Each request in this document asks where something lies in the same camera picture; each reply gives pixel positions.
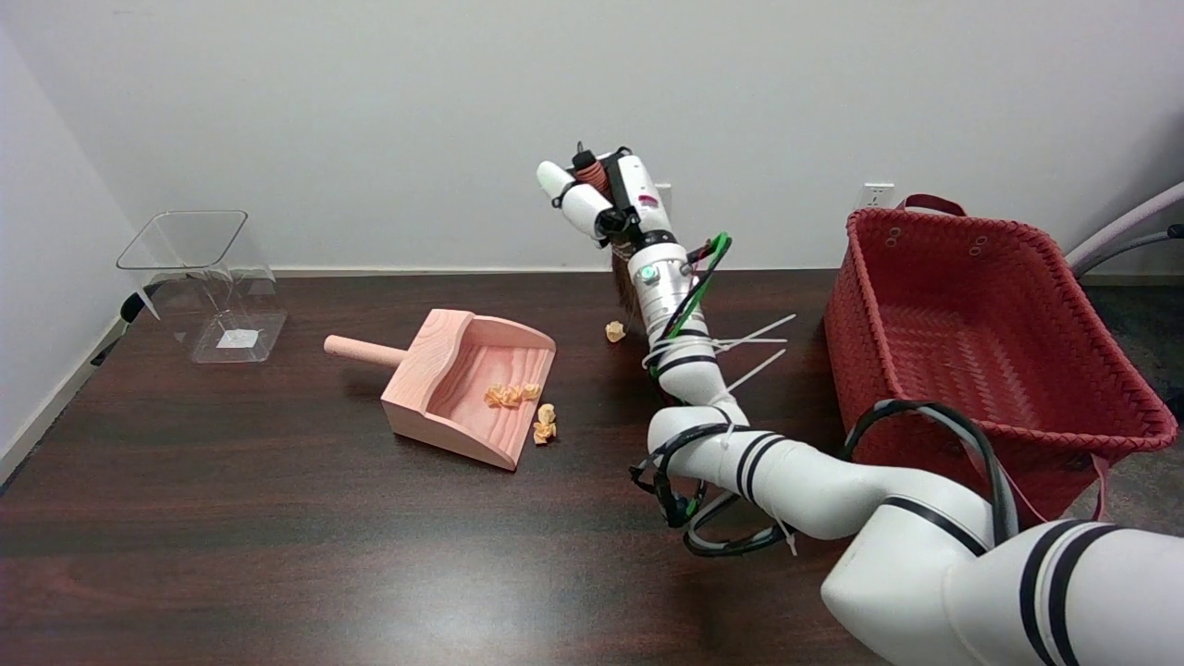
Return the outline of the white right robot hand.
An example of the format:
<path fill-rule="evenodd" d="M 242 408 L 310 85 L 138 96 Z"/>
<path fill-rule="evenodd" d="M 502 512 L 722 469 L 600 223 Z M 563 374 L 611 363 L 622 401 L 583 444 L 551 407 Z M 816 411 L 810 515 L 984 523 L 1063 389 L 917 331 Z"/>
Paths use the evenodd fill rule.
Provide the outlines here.
<path fill-rule="evenodd" d="M 570 166 L 538 165 L 536 180 L 572 228 L 622 258 L 675 241 L 659 187 L 625 146 L 596 155 L 579 143 Z"/>

